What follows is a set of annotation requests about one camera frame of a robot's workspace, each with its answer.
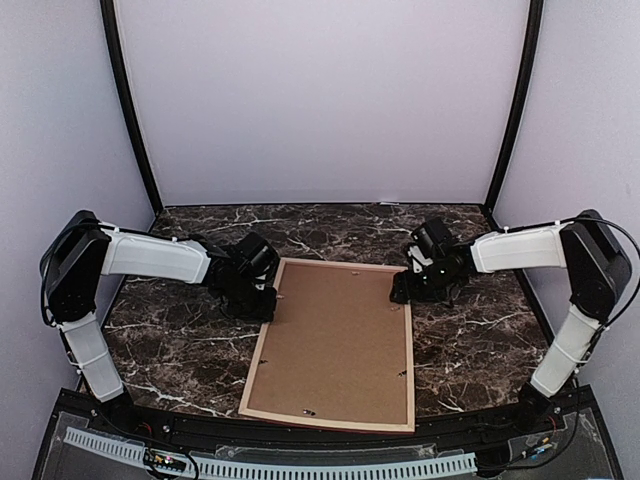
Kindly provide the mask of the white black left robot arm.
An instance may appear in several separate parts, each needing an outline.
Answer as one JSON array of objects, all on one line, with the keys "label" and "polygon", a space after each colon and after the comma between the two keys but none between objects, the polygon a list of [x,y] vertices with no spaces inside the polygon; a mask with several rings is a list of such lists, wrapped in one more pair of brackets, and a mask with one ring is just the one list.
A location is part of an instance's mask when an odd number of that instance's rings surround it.
[{"label": "white black left robot arm", "polygon": [[141,427],[97,319],[96,294],[102,278],[133,275],[203,286],[233,319],[273,320],[277,291],[271,282],[280,257],[255,232],[236,244],[217,245],[201,235],[164,238],[100,222],[78,211],[41,257],[40,313],[59,331],[71,363],[93,397],[105,403],[103,421],[120,436]]}]

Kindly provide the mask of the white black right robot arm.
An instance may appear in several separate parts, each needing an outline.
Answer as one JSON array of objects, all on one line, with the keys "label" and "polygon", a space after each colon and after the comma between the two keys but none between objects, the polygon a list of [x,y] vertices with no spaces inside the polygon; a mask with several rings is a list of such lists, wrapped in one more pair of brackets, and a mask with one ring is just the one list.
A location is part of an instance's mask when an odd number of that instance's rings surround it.
[{"label": "white black right robot arm", "polygon": [[394,275],[390,300],[449,304],[473,276],[519,271],[544,304],[553,294],[542,283],[554,280],[567,296],[566,315],[554,325],[553,340],[510,413],[511,426],[530,434],[547,420],[554,398],[639,294],[639,276],[618,239],[626,233],[587,209],[459,242],[441,219],[429,218],[411,234],[405,248],[409,266]]}]

